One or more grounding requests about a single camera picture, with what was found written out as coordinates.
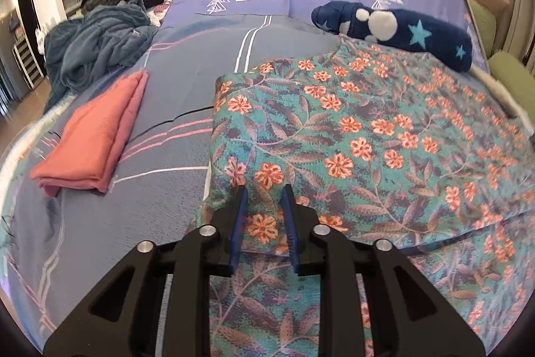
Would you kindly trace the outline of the teal floral patterned cloth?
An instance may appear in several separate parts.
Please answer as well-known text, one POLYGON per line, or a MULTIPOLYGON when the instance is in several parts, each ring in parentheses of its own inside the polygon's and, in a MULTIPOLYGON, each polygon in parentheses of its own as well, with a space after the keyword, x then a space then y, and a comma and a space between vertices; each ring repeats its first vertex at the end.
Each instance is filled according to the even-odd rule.
POLYGON ((313 356, 319 280, 294 275, 280 195, 391 240, 494 350, 534 290, 534 149, 482 87, 430 54, 342 39, 215 84, 212 213, 245 186, 237 274, 210 289, 215 356, 313 356))

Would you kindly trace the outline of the folded pink cloth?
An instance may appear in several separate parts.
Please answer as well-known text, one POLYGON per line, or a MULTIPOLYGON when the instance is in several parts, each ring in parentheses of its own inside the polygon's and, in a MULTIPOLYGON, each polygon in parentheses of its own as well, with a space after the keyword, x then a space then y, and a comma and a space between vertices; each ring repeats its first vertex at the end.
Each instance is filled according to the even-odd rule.
POLYGON ((62 188, 108 191, 148 80, 145 71, 121 77, 74 112, 59 144, 30 172, 46 196, 55 197, 62 188))

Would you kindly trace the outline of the blue striped bed sheet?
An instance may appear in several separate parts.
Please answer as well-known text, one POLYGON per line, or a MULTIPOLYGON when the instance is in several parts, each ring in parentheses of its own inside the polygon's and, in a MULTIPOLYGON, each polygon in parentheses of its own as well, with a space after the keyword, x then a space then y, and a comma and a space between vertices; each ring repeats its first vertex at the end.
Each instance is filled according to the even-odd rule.
POLYGON ((200 16, 158 32, 136 62, 149 75, 109 189, 47 197, 29 177, 74 111, 108 75, 39 120, 1 171, 2 287, 22 331, 42 348, 52 331, 137 243, 180 239, 206 192, 215 82, 278 58, 307 58, 334 36, 282 16, 200 16))

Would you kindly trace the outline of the blue fleece blanket pile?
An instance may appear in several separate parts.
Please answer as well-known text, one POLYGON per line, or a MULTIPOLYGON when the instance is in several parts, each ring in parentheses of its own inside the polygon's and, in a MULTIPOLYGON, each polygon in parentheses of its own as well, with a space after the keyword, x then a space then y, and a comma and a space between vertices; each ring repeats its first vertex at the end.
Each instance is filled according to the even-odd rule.
POLYGON ((82 18, 55 26, 44 39, 51 85, 45 110, 68 93, 79 94, 119 68, 132 67, 158 31, 142 0, 99 5, 82 18))

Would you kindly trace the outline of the navy star plush pillow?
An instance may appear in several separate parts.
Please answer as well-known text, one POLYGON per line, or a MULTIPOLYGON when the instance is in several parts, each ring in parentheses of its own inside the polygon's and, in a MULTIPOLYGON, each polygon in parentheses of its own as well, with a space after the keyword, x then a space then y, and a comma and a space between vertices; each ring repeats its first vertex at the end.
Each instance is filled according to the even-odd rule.
POLYGON ((458 73, 472 65, 472 42, 461 27, 411 10, 373 10, 361 4, 331 1, 316 7, 312 23, 346 35, 410 53, 429 53, 458 73))

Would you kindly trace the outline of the green cushion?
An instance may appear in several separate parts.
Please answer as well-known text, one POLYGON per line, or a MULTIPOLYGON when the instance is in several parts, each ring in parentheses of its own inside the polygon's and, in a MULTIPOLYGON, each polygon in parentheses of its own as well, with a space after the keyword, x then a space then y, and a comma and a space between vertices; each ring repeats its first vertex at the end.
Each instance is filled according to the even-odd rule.
POLYGON ((500 0, 493 8, 489 8, 478 0, 468 2, 490 67, 491 88, 498 93, 496 99, 514 115, 527 115, 534 121, 534 77, 513 55, 502 50, 493 52, 498 22, 509 3, 500 0))

